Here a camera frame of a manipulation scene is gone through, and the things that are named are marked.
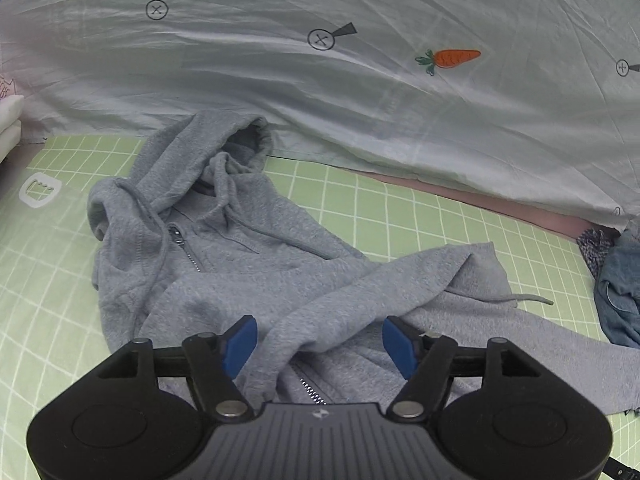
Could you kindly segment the grey zip-up hoodie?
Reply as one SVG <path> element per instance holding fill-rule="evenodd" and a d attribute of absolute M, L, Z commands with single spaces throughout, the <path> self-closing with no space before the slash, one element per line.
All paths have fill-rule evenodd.
<path fill-rule="evenodd" d="M 638 406 L 638 351 L 521 310 L 494 246 L 372 261 L 277 192 L 271 148 L 262 118 L 201 112 L 147 140 L 128 177 L 91 189 L 111 350 L 138 337 L 173 347 L 250 315 L 258 344 L 236 381 L 250 404 L 387 406 L 404 385 L 382 345 L 397 315 L 465 347 L 509 339 L 606 414 Z"/>

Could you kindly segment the stack of folded clothes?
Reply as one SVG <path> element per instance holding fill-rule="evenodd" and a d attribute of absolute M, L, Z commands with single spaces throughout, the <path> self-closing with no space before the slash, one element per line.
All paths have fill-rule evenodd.
<path fill-rule="evenodd" d="M 24 96 L 17 93 L 14 79 L 0 78 L 0 99 L 0 162 L 3 162 L 22 136 Z"/>

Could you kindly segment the blue denim garment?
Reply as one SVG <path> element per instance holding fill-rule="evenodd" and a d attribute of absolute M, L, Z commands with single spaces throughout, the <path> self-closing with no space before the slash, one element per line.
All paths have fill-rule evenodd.
<path fill-rule="evenodd" d="M 627 229 L 608 251 L 594 284 L 601 330 L 612 344 L 639 348 L 639 223 Z"/>

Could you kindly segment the grey carrot-print bedsheet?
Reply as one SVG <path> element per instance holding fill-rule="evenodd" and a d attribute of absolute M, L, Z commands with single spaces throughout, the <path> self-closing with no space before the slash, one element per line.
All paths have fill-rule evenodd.
<path fill-rule="evenodd" d="M 287 158 L 623 228 L 639 0 L 1 0 L 25 132 L 262 116 Z"/>

